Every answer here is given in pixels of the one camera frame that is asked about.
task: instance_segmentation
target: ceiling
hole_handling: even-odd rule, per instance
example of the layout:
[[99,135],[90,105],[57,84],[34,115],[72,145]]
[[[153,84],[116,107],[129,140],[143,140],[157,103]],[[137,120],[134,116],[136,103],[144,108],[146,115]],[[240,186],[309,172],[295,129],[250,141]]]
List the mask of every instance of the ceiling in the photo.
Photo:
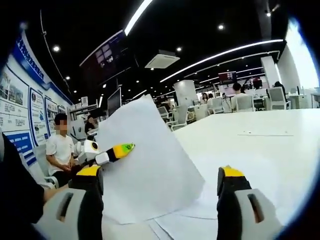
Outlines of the ceiling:
[[[42,27],[46,31],[47,44],[61,75],[46,46],[40,12],[29,21],[26,35],[35,56],[49,77],[74,103],[84,96],[88,96],[93,103],[104,94],[102,108],[106,108],[106,99],[110,93],[102,85],[92,86],[92,82],[84,78],[79,65],[101,43],[125,29],[142,2],[143,0],[69,2],[43,8]],[[129,100],[144,90],[153,97],[168,93],[173,91],[173,84],[182,79],[195,80],[199,86],[212,85],[218,79],[200,82],[217,77],[218,73],[227,70],[239,72],[259,68],[262,66],[260,58],[267,56],[267,52],[275,51],[269,55],[277,61],[284,42],[225,54],[160,83],[177,71],[226,50],[264,40],[283,39],[288,25],[286,12],[280,7],[271,17],[266,15],[268,7],[271,10],[276,4],[276,0],[225,0],[214,4],[205,0],[153,0],[126,37],[135,65],[116,77],[118,83],[122,84],[122,101]],[[218,29],[220,24],[224,25],[223,30]],[[53,52],[54,45],[59,45],[61,51]],[[182,51],[177,52],[177,47],[181,47]],[[144,68],[156,50],[175,52],[180,60],[166,69],[151,71]],[[262,52],[265,54],[241,58]],[[200,71],[236,58],[240,59]],[[240,78],[250,75],[249,73],[260,74],[261,69],[237,75]],[[70,76],[67,84],[63,80],[66,76]]]

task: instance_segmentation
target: wall display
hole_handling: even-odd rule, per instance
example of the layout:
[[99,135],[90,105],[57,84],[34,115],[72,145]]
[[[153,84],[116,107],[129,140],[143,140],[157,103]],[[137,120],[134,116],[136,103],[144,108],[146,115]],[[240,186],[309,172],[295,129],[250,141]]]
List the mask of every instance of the wall display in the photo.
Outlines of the wall display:
[[7,68],[0,77],[0,128],[4,132],[29,129],[28,86]]
[[58,106],[58,114],[66,114],[66,108],[64,106]]
[[44,101],[47,126],[49,134],[52,135],[56,133],[55,117],[58,114],[58,105],[47,97],[44,98]]
[[45,144],[49,138],[45,116],[45,101],[40,92],[33,88],[30,88],[29,96],[30,127],[33,141],[36,146],[39,146]]

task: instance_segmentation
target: computer screen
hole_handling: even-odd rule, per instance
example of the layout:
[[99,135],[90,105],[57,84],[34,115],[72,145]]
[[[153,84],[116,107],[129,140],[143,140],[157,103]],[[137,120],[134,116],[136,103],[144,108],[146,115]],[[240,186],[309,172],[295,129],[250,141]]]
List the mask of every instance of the computer screen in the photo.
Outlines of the computer screen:
[[108,116],[110,117],[118,108],[121,107],[121,87],[119,87],[107,100]]
[[237,75],[235,71],[219,73],[220,85],[234,84],[237,82]]

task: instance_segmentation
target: desk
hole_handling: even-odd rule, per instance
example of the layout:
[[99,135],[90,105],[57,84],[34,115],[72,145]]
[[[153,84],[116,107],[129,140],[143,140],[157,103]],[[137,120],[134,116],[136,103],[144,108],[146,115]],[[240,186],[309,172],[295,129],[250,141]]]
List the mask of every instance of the desk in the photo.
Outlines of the desk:
[[[207,183],[216,184],[218,167],[239,160],[251,186],[268,192],[279,220],[287,224],[317,169],[319,119],[318,109],[216,114],[174,134]],[[248,131],[292,136],[241,135]],[[275,187],[268,189],[275,179]]]

